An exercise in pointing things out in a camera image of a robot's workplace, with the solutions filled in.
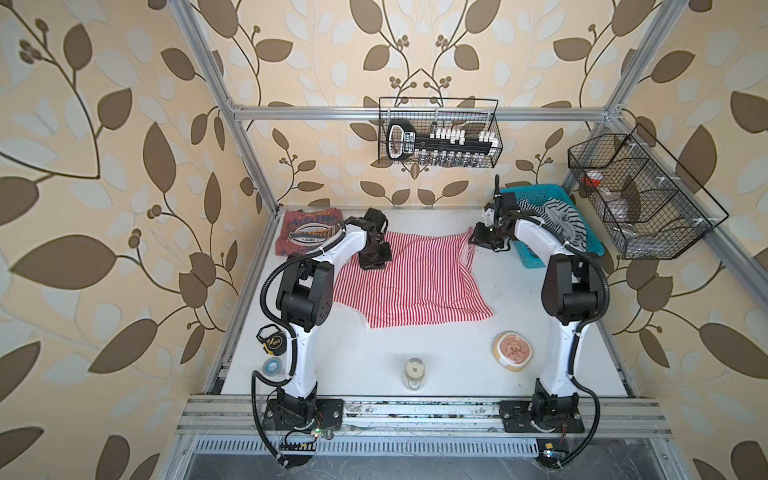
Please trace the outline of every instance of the hanging wire basket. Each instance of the hanging wire basket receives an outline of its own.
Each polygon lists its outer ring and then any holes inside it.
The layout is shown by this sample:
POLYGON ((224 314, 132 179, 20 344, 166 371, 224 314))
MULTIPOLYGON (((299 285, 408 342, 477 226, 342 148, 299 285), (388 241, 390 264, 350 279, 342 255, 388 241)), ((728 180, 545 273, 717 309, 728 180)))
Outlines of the hanging wire basket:
POLYGON ((568 168, 589 198, 621 258, 671 260, 728 218, 685 165, 638 124, 568 149, 568 168), (657 163, 650 149, 674 166, 657 163))

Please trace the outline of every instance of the floral wallpaper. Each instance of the floral wallpaper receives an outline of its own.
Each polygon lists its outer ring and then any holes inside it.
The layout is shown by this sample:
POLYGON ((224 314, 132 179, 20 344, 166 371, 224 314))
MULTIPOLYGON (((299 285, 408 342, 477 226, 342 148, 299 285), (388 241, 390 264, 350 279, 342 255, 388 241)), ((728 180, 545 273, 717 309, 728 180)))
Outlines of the floral wallpaper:
POLYGON ((0 477, 156 475, 266 223, 162 7, 0 0, 0 477))
POLYGON ((601 107, 654 0, 192 0, 230 96, 249 106, 364 97, 601 107))
POLYGON ((584 122, 501 122, 495 168, 455 168, 379 158, 377 126, 345 121, 254 121, 251 144, 279 204, 286 206, 485 205, 502 186, 559 184, 584 122))
MULTIPOLYGON (((767 78, 768 5, 691 0, 624 111, 725 206, 720 228, 766 267, 767 78)), ((768 314, 704 242, 676 260, 626 261, 599 235, 610 250, 604 321, 640 394, 661 404, 691 475, 768 478, 768 314)))

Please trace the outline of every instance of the striped clothing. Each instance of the striped clothing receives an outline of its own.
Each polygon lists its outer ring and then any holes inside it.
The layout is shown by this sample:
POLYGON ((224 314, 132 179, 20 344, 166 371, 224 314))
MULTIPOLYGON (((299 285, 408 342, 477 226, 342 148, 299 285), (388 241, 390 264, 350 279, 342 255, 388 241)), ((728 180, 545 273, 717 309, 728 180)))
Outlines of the striped clothing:
POLYGON ((363 314, 372 328, 477 321, 493 312, 472 278, 472 229, 449 237, 386 234, 392 261, 363 271, 355 255, 339 272, 333 300, 363 314))

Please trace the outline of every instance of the striped cloth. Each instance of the striped cloth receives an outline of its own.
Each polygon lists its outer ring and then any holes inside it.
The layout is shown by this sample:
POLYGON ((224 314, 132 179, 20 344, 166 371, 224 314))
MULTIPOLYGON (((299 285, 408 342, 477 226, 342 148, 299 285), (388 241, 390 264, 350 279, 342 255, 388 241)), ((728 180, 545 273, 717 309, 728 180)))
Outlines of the striped cloth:
POLYGON ((355 255, 339 272, 334 302, 363 314, 368 326, 434 325, 493 315, 472 278, 472 229, 449 237, 386 234, 392 261, 363 271, 355 255))
POLYGON ((523 210, 534 210, 548 226, 552 227, 575 248, 587 251, 587 227, 575 208, 563 200, 550 198, 541 206, 534 205, 528 199, 518 202, 523 210))

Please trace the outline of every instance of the wire basket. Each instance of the wire basket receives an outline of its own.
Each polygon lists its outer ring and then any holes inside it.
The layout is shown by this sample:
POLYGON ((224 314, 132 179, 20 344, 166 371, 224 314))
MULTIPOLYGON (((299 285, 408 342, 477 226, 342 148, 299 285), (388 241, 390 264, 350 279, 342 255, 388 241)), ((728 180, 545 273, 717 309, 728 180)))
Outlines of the wire basket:
POLYGON ((728 218, 641 124, 629 134, 603 134, 569 148, 568 168, 579 183, 579 195, 589 198, 623 259, 677 258, 728 218), (649 153, 653 146, 664 149, 674 174, 649 153))
POLYGON ((504 148, 497 106, 481 98, 381 97, 379 161, 493 168, 504 148))

